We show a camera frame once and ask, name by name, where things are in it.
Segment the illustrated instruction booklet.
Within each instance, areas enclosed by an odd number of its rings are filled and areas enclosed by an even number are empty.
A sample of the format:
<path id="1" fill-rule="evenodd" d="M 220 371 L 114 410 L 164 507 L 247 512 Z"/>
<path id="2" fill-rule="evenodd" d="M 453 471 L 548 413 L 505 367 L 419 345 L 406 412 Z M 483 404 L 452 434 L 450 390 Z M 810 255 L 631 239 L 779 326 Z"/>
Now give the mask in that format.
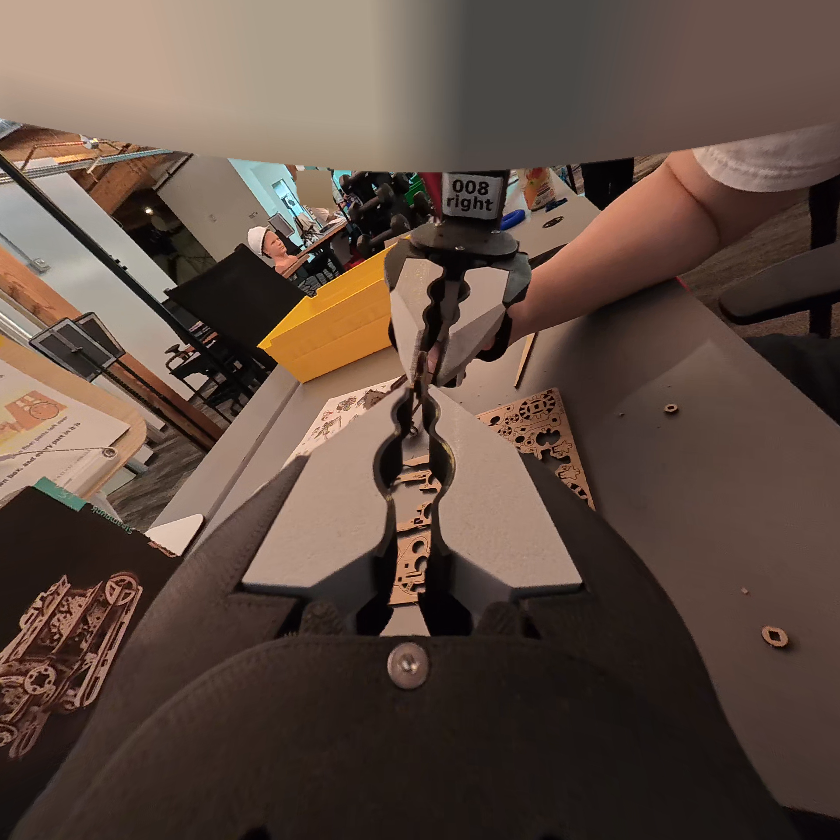
<path id="1" fill-rule="evenodd" d="M 405 383 L 406 376 L 403 374 L 390 381 L 384 381 L 330 398 L 323 405 L 320 414 L 316 416 L 315 421 L 311 424 L 309 430 L 300 441 L 300 444 L 290 453 L 284 465 L 287 465 L 297 457 L 309 456 L 314 449 L 349 426 L 355 418 L 363 415 L 365 412 L 358 411 L 355 408 L 355 404 L 359 397 L 366 391 L 375 389 L 391 393 L 395 388 L 399 388 Z"/>

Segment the black model kit box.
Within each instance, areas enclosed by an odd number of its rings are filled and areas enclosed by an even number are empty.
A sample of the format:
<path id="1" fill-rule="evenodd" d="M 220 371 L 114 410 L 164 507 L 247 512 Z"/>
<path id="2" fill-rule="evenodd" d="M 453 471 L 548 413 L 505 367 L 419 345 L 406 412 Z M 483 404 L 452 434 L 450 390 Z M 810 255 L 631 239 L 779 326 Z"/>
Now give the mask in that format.
<path id="1" fill-rule="evenodd" d="M 32 486 L 2 506 L 1 561 L 2 762 L 44 762 L 87 723 L 182 558 Z"/>

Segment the white shirt sleeve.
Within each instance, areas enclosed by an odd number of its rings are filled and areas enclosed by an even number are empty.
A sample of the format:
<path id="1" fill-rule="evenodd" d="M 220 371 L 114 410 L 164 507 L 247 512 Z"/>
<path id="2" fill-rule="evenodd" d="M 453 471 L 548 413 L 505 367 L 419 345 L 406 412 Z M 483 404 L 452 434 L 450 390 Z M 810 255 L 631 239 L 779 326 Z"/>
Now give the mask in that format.
<path id="1" fill-rule="evenodd" d="M 801 190 L 839 174 L 839 122 L 695 148 L 713 180 L 748 193 Z"/>

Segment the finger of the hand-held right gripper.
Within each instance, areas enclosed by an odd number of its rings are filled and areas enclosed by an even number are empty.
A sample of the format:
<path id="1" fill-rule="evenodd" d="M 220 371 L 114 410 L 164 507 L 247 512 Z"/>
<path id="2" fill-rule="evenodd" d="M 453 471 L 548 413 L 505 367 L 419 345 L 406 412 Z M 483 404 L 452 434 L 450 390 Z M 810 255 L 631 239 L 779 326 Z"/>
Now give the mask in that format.
<path id="1" fill-rule="evenodd" d="M 445 269 L 399 239 L 387 251 L 387 286 L 390 291 L 390 337 L 409 385 L 413 384 L 417 354 L 438 349 L 435 341 L 442 327 Z M 434 383 L 433 362 L 430 381 Z"/>
<path id="2" fill-rule="evenodd" d="M 495 336 L 506 313 L 504 296 L 509 271 L 490 266 L 468 269 L 442 303 L 434 384 L 444 386 L 462 377 L 466 366 Z"/>

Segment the printed paper poster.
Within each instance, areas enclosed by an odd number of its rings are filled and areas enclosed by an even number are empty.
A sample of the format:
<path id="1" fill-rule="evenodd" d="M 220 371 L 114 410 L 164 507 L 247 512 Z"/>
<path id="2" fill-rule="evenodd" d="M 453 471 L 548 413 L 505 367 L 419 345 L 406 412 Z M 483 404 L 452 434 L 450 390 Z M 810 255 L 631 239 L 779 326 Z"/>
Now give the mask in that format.
<path id="1" fill-rule="evenodd" d="M 1 495 L 48 479 L 78 495 L 117 465 L 130 424 L 1 362 Z"/>

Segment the laser-cut plywood parts sheet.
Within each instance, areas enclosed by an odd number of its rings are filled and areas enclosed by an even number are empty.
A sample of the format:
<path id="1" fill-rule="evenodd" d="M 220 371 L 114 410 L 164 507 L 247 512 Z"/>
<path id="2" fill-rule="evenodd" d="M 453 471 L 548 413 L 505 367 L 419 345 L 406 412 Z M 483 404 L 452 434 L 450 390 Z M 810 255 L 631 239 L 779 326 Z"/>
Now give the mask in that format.
<path id="1" fill-rule="evenodd" d="M 551 388 L 477 415 L 519 453 L 549 467 L 589 508 L 595 503 L 560 393 Z M 428 441 L 416 433 L 403 446 L 403 468 L 392 492 L 396 510 L 395 578 L 389 605 L 417 604 L 425 593 L 432 547 L 431 510 L 440 482 L 429 465 Z"/>

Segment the brown wooden desk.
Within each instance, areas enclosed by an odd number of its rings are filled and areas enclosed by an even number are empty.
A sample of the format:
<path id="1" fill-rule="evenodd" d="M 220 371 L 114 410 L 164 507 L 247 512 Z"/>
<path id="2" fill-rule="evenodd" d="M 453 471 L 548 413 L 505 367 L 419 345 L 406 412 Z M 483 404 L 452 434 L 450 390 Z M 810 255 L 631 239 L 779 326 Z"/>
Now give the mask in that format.
<path id="1" fill-rule="evenodd" d="M 295 261 L 283 272 L 281 275 L 287 279 L 302 268 L 310 259 L 314 259 L 316 255 L 331 247 L 332 240 L 342 233 L 348 227 L 349 222 L 343 219 L 335 224 L 325 228 L 321 233 L 315 237 L 310 245 L 300 252 L 300 255 L 295 258 Z"/>

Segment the mannequin head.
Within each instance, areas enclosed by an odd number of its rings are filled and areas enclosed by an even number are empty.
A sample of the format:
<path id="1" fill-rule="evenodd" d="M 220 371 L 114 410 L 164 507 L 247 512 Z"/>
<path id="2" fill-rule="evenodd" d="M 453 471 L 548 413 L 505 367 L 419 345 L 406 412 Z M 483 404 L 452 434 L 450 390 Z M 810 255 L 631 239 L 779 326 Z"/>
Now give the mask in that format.
<path id="1" fill-rule="evenodd" d="M 263 255 L 274 263 L 275 271 L 289 279 L 308 261 L 308 255 L 292 255 L 277 233 L 267 230 L 262 241 Z"/>

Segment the white cardboard piece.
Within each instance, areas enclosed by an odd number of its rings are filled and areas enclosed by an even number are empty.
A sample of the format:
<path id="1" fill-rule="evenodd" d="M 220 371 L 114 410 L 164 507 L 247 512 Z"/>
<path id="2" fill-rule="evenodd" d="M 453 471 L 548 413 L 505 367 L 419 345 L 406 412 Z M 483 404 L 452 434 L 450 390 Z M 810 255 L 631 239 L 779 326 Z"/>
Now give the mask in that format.
<path id="1" fill-rule="evenodd" d="M 204 525 L 200 513 L 150 528 L 145 537 L 168 557 L 182 557 Z"/>

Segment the person's right forearm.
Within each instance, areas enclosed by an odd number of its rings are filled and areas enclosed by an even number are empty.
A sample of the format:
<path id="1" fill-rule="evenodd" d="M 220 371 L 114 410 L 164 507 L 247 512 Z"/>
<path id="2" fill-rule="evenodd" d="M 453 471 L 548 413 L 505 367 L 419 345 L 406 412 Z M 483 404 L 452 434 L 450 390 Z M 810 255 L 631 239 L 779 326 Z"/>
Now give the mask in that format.
<path id="1" fill-rule="evenodd" d="M 693 151 L 673 152 L 532 273 L 527 296 L 508 311 L 509 343 L 681 277 L 805 195 L 737 190 L 709 176 Z"/>

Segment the rack of black dumbbells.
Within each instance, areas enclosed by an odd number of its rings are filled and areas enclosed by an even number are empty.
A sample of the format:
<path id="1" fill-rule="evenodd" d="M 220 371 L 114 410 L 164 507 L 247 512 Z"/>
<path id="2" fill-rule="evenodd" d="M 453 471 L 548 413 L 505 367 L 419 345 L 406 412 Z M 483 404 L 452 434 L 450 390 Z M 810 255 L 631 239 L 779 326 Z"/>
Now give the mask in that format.
<path id="1" fill-rule="evenodd" d="M 429 221 L 406 200 L 412 172 L 352 171 L 339 178 L 352 227 L 351 247 L 363 259 L 381 252 L 393 238 Z"/>

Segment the stack of yellow plastic bins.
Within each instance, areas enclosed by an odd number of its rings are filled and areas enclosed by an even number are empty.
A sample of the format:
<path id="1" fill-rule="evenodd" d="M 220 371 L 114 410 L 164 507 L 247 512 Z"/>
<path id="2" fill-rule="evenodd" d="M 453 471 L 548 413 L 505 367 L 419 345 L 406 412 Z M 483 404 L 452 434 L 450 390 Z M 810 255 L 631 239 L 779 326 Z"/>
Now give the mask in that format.
<path id="1" fill-rule="evenodd" d="M 390 346 L 386 249 L 300 301 L 259 348 L 300 383 Z"/>

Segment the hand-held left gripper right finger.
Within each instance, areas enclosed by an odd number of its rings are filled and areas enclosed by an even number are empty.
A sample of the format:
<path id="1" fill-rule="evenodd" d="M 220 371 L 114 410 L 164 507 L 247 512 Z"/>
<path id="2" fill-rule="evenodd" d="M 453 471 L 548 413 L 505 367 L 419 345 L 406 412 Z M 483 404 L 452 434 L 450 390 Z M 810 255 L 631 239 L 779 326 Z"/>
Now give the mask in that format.
<path id="1" fill-rule="evenodd" d="M 578 591 L 582 578 L 519 452 L 442 389 L 427 389 L 430 462 L 440 475 L 427 588 L 457 601 Z"/>

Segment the thin wooden stick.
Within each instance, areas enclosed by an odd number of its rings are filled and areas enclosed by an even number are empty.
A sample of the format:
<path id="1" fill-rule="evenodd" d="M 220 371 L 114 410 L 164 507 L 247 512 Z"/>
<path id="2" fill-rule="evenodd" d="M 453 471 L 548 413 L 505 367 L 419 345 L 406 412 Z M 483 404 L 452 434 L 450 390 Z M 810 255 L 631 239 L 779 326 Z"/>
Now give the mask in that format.
<path id="1" fill-rule="evenodd" d="M 538 335 L 539 335 L 539 332 L 533 332 L 529 336 L 527 336 L 527 338 L 524 341 L 522 352 L 521 352 L 521 358 L 520 358 L 518 368 L 517 368 L 517 372 L 514 376 L 514 381 L 513 381 L 513 387 L 515 389 L 518 389 L 520 387 L 521 383 L 522 383 L 522 378 L 524 376 L 527 365 L 529 363 L 529 360 L 530 360 L 530 357 L 531 357 L 531 354 L 532 354 L 532 348 L 533 348 L 533 345 L 534 345 Z"/>

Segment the black panel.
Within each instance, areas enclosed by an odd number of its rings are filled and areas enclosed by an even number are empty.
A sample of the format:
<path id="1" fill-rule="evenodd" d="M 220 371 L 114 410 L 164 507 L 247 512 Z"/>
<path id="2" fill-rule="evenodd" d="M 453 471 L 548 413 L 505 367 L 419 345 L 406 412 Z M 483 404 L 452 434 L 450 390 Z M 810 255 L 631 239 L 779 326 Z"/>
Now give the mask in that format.
<path id="1" fill-rule="evenodd" d="M 165 295 L 218 333 L 253 346 L 306 297 L 245 245 Z"/>

